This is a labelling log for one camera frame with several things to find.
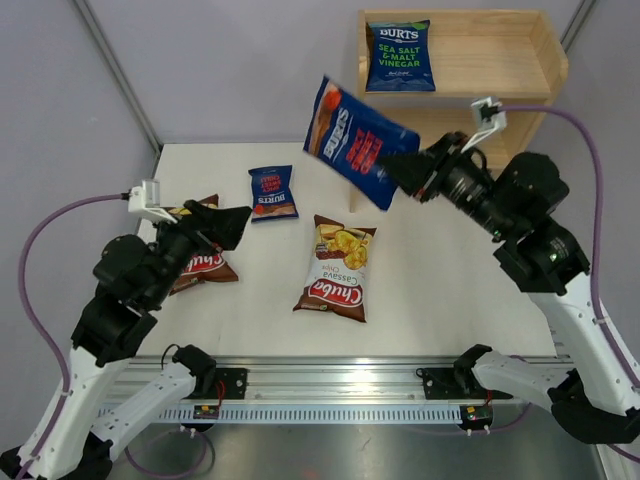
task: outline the red chip bag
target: red chip bag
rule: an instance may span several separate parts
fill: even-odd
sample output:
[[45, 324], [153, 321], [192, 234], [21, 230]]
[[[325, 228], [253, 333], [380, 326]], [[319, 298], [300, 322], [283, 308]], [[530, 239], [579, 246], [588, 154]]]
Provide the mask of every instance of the red chip bag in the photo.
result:
[[313, 259], [293, 310], [320, 310], [365, 322], [365, 272], [375, 228], [347, 228], [316, 215]]
[[[218, 208], [218, 195], [211, 195], [200, 200], [202, 205], [209, 208]], [[191, 212], [184, 207], [165, 208], [174, 217], [191, 215]], [[195, 255], [187, 268], [173, 285], [169, 295], [182, 292], [187, 288], [204, 282], [237, 282], [238, 275], [229, 264], [222, 258], [222, 255]]]

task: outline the metal frame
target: metal frame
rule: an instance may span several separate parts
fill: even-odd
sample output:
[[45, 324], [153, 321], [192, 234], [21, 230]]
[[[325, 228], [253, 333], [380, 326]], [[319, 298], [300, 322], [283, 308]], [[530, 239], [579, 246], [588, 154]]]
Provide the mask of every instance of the metal frame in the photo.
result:
[[[152, 423], [183, 425], [246, 424], [246, 425], [455, 425], [462, 423], [456, 405], [271, 405], [224, 403], [212, 414], [217, 401], [185, 402], [166, 408], [155, 415]], [[209, 410], [205, 413], [202, 407]], [[100, 417], [109, 418], [118, 404], [103, 404]]]
[[560, 44], [565, 52], [571, 50], [578, 34], [586, 25], [599, 1], [600, 0], [582, 0], [580, 2], [580, 5], [578, 5], [573, 17], [569, 21], [569, 25], [567, 25], [567, 28], [560, 38]]
[[[233, 405], [469, 405], [482, 400], [428, 400], [419, 367], [450, 367], [455, 357], [216, 357], [219, 367], [248, 369], [245, 400]], [[565, 371], [569, 358], [529, 357], [532, 365]], [[106, 400], [122, 403], [160, 372], [159, 356], [131, 364]], [[496, 403], [520, 403], [520, 399]], [[184, 401], [183, 403], [201, 403]]]
[[142, 105], [140, 104], [138, 97], [136, 96], [133, 88], [129, 84], [124, 70], [120, 66], [118, 59], [107, 40], [107, 37], [100, 27], [93, 9], [89, 5], [88, 0], [69, 0], [71, 6], [76, 10], [80, 20], [84, 23], [89, 36], [93, 40], [97, 47], [100, 57], [104, 60], [111, 77], [113, 78], [117, 88], [120, 90], [125, 102], [127, 103], [131, 113], [140, 126], [142, 133], [144, 134], [147, 142], [153, 149], [156, 156], [156, 160], [160, 158], [162, 153], [162, 142], [158, 138], [153, 125], [149, 121], [147, 114], [145, 113]]

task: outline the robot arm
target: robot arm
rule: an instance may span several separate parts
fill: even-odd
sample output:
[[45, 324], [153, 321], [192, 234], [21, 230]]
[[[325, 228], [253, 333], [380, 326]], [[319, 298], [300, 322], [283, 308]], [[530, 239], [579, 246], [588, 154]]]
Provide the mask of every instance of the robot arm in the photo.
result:
[[[479, 123], [486, 109], [489, 121], [481, 130], [504, 128], [504, 113], [483, 103]], [[539, 405], [582, 442], [630, 443], [640, 434], [640, 392], [630, 376], [640, 368], [604, 309], [600, 319], [594, 311], [577, 240], [549, 216], [569, 188], [549, 157], [530, 152], [493, 180], [475, 147], [486, 136], [450, 133], [426, 150], [378, 162], [408, 195], [446, 197], [502, 244], [494, 253], [502, 270], [542, 310], [576, 368], [560, 375], [476, 345], [455, 362], [456, 380], [467, 393], [499, 390]]]
[[[251, 215], [250, 207], [209, 209], [193, 200], [184, 205], [191, 214], [179, 219], [159, 208], [153, 181], [130, 192], [129, 211], [159, 222], [156, 241], [147, 245], [124, 235], [104, 248], [93, 270], [95, 297], [71, 336], [69, 391], [63, 392], [61, 383], [27, 442], [0, 456], [0, 468], [10, 478], [103, 480], [127, 444], [162, 410], [194, 391], [211, 390], [215, 361], [189, 345], [138, 394], [96, 419], [112, 384], [157, 323], [149, 312], [160, 308], [194, 255], [235, 249]], [[66, 399], [60, 409], [61, 396]], [[42, 448], [34, 458], [38, 443]]]

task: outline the blue chip bag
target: blue chip bag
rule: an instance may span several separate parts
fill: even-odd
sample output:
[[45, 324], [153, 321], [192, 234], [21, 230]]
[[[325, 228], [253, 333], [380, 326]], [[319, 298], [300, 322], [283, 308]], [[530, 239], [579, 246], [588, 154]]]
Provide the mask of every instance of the blue chip bag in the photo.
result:
[[379, 155], [417, 152], [420, 136], [392, 122], [324, 77], [303, 150], [388, 210], [396, 185], [376, 163]]
[[370, 23], [373, 55], [370, 92], [434, 92], [427, 34], [429, 20], [414, 23]]
[[291, 165], [249, 170], [253, 192], [251, 223], [278, 218], [298, 218], [296, 202], [289, 189]]

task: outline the cable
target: cable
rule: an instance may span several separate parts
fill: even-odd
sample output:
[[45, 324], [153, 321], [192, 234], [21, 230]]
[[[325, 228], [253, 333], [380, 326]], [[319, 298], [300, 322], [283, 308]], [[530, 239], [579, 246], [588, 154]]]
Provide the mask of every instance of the cable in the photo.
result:
[[491, 400], [493, 400], [493, 391], [487, 390], [487, 399], [485, 400], [484, 405], [482, 406], [483, 407], [489, 406], [489, 404], [491, 403]]
[[477, 154], [480, 157], [480, 161], [482, 162], [482, 171], [485, 173], [489, 172], [488, 169], [488, 165], [489, 162], [487, 161], [487, 156], [484, 154], [484, 152], [482, 150], [480, 150], [479, 148], [476, 147], [471, 147], [469, 149], [470, 152]]
[[[155, 437], [153, 437], [151, 440], [149, 440], [147, 443], [145, 443], [142, 447], [140, 447], [138, 450], [136, 450], [135, 452], [131, 452], [129, 451], [129, 453], [132, 456], [138, 456], [139, 454], [146, 452], [147, 450], [149, 450], [153, 445], [155, 445], [156, 443], [158, 443], [160, 440], [162, 440], [165, 437], [169, 437], [175, 433], [180, 433], [180, 430], [165, 430], [162, 433], [159, 433], [158, 435], [156, 435]], [[120, 456], [115, 462], [113, 462], [114, 466], [120, 465], [124, 462], [127, 462], [127, 457], [126, 456]]]
[[169, 353], [169, 350], [171, 350], [173, 347], [176, 347], [178, 349], [180, 349], [180, 345], [178, 345], [177, 343], [172, 343], [171, 345], [169, 345], [165, 350], [164, 353], [162, 354], [162, 357], [160, 357], [160, 369], [164, 370], [164, 359], [167, 356], [167, 353]]
[[[603, 192], [603, 178], [602, 178], [602, 162], [600, 161], [600, 154], [598, 153], [598, 149], [596, 148], [596, 144], [593, 140], [593, 137], [587, 130], [587, 127], [582, 123], [577, 117], [561, 110], [559, 108], [548, 107], [545, 105], [503, 105], [500, 107], [500, 110], [503, 112], [543, 112], [550, 113], [552, 115], [556, 115], [558, 117], [564, 118], [568, 122], [570, 122], [582, 135], [582, 138], [586, 142], [589, 147], [589, 152], [591, 153], [591, 159], [593, 160], [593, 168], [595, 171], [595, 179], [596, 179], [596, 205], [595, 205], [595, 214], [594, 214], [594, 222], [593, 222], [593, 253], [591, 256], [591, 305], [593, 306], [593, 310], [595, 312], [596, 318], [598, 320], [604, 319], [604, 312], [602, 311], [602, 305], [600, 304], [600, 253], [601, 253], [601, 237], [602, 237], [602, 210], [604, 203], [604, 192]], [[607, 322], [600, 322], [600, 329], [602, 330], [602, 334], [604, 335], [609, 347], [613, 351], [616, 356], [620, 366], [626, 373], [627, 377], [631, 381], [634, 387], [640, 388], [640, 378], [636, 375], [633, 368], [627, 361], [620, 345], [616, 341], [613, 336], [613, 332], [609, 328]]]
[[200, 452], [200, 456], [198, 457], [198, 459], [195, 461], [194, 465], [189, 468], [188, 470], [182, 472], [182, 473], [178, 473], [178, 474], [174, 474], [174, 475], [163, 475], [160, 473], [156, 473], [152, 470], [148, 470], [145, 467], [143, 467], [142, 465], [140, 465], [134, 458], [133, 455], [131, 455], [131, 452], [129, 451], [129, 447], [126, 447], [124, 449], [124, 454], [127, 457], [127, 460], [129, 460], [129, 463], [131, 464], [131, 466], [133, 468], [135, 468], [137, 471], [139, 471], [140, 473], [147, 475], [151, 478], [159, 478], [159, 479], [164, 479], [164, 480], [178, 480], [181, 478], [187, 478], [190, 477], [191, 475], [193, 475], [198, 468], [200, 468], [200, 465], [202, 465], [202, 462], [204, 462], [204, 459], [207, 456], [207, 447], [210, 445], [209, 442], [207, 441], [207, 437], [203, 434], [198, 432], [197, 430], [191, 429], [191, 430], [186, 430], [184, 428], [180, 429], [180, 432], [186, 432], [186, 433], [190, 433], [191, 435], [196, 435], [201, 441], [202, 441], [202, 451]]
[[639, 463], [640, 464], [640, 457], [636, 457], [635, 455], [633, 455], [632, 453], [626, 452], [624, 450], [622, 450], [620, 447], [618, 447], [617, 445], [607, 445], [607, 447], [609, 447], [611, 450], [613, 450], [614, 452], [616, 452], [618, 455], [622, 455], [624, 458], [626, 458], [627, 460], [630, 460], [634, 463]]
[[24, 242], [24, 246], [22, 247], [22, 251], [20, 252], [20, 259], [18, 260], [18, 292], [20, 294], [20, 301], [22, 302], [22, 308], [24, 308], [25, 313], [27, 314], [27, 318], [31, 321], [33, 328], [40, 334], [42, 339], [47, 343], [49, 349], [53, 352], [53, 355], [56, 357], [56, 361], [58, 362], [58, 366], [60, 367], [60, 372], [62, 374], [62, 395], [58, 398], [58, 402], [53, 410], [53, 414], [51, 415], [51, 419], [47, 426], [45, 427], [42, 435], [40, 435], [40, 439], [36, 443], [35, 447], [31, 451], [31, 460], [28, 460], [23, 467], [18, 472], [18, 476], [16, 480], [21, 480], [27, 474], [29, 468], [33, 464], [33, 460], [38, 457], [38, 454], [42, 450], [43, 445], [46, 443], [49, 435], [51, 435], [51, 431], [53, 427], [55, 427], [58, 418], [62, 413], [62, 408], [64, 407], [65, 402], [67, 401], [67, 394], [69, 392], [69, 387], [71, 385], [71, 374], [69, 372], [69, 366], [67, 365], [67, 361], [60, 350], [60, 347], [56, 344], [55, 340], [51, 338], [51, 335], [47, 331], [47, 329], [42, 325], [40, 319], [36, 315], [33, 310], [33, 306], [29, 301], [29, 295], [27, 294], [27, 283], [26, 283], [26, 269], [27, 269], [27, 258], [29, 257], [29, 253], [31, 251], [31, 247], [35, 242], [36, 238], [40, 233], [53, 222], [56, 218], [61, 217], [67, 212], [74, 210], [78, 207], [82, 207], [83, 205], [89, 205], [91, 203], [98, 202], [106, 202], [107, 200], [124, 200], [126, 199], [128, 194], [117, 194], [117, 195], [102, 195], [99, 197], [90, 197], [84, 200], [78, 200], [77, 202], [70, 203], [59, 210], [56, 210], [47, 218], [42, 220], [36, 228], [33, 229], [31, 234], [27, 237], [27, 240]]
[[222, 407], [222, 400], [224, 400], [225, 395], [227, 394], [227, 387], [222, 380], [218, 380], [218, 383], [221, 387], [221, 392], [218, 392], [218, 413], [220, 413], [220, 408]]
[[520, 415], [518, 415], [515, 419], [507, 423], [506, 425], [502, 425], [501, 427], [496, 427], [491, 429], [492, 433], [504, 433], [509, 432], [515, 429], [518, 425], [520, 425], [529, 415], [531, 415], [533, 405], [531, 403], [527, 403], [525, 407], [522, 409]]

